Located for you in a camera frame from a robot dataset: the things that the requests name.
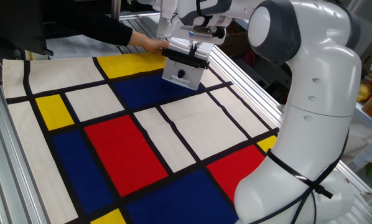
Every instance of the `blue rectangle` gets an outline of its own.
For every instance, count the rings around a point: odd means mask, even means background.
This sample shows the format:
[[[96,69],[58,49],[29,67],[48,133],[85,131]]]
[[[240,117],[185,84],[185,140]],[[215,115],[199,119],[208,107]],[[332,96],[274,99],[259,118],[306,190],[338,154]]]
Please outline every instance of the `blue rectangle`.
[[[72,131],[52,139],[85,213],[114,202],[80,133]]]
[[[233,224],[236,214],[202,170],[126,205],[135,224]]]
[[[114,83],[114,87],[131,109],[192,94],[191,90],[162,79],[162,73]]]

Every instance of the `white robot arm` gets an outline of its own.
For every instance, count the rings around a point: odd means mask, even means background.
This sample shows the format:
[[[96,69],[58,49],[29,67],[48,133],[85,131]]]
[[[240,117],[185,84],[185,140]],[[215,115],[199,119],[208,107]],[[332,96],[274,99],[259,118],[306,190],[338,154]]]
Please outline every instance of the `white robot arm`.
[[[348,212],[352,188],[330,171],[345,147],[358,96],[361,62],[350,50],[360,36],[354,16],[329,2],[302,0],[178,0],[177,14],[172,35],[190,44],[173,39],[163,51],[166,80],[196,89],[208,66],[212,45],[206,43],[223,43],[233,18],[249,20],[257,54],[292,71],[276,144],[236,189],[238,224],[327,223]]]

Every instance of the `mondrian pattern cloth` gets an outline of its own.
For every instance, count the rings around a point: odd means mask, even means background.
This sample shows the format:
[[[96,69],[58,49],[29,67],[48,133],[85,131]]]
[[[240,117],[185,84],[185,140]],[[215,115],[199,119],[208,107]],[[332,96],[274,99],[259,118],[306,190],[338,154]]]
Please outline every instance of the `mondrian pattern cloth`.
[[[197,91],[149,53],[3,64],[30,172],[53,224],[233,224],[238,182],[278,129],[211,63]]]

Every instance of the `yellow object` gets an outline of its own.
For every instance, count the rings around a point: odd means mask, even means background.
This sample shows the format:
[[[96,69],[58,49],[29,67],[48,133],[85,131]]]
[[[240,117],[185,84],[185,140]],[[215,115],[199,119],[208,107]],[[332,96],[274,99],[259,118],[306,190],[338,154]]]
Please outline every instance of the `yellow object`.
[[[358,102],[367,101],[367,98],[371,95],[371,93],[372,93],[372,85],[370,85],[369,83],[363,80],[360,84]]]
[[[98,62],[109,78],[124,77],[164,68],[165,57],[152,53],[123,54],[98,57]]]
[[[126,224],[121,212],[116,209],[109,214],[106,214],[96,220],[93,220],[91,224]]]
[[[258,142],[258,146],[261,147],[261,149],[263,149],[265,152],[267,152],[268,149],[273,148],[276,140],[277,140],[277,137],[270,136],[267,139]]]
[[[60,95],[35,99],[48,130],[54,130],[74,124]]]

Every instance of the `person's hand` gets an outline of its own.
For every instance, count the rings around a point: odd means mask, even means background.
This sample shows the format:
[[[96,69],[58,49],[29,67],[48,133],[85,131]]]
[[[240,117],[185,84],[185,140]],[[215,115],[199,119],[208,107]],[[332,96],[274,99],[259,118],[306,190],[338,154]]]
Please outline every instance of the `person's hand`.
[[[169,42],[164,40],[154,40],[147,38],[146,43],[142,46],[146,51],[154,54],[161,54],[162,49],[168,48]]]
[[[169,42],[164,40],[154,40],[146,37],[144,34],[139,32],[132,33],[129,45],[136,45],[143,47],[146,51],[154,54],[161,54],[163,47],[168,47]]]

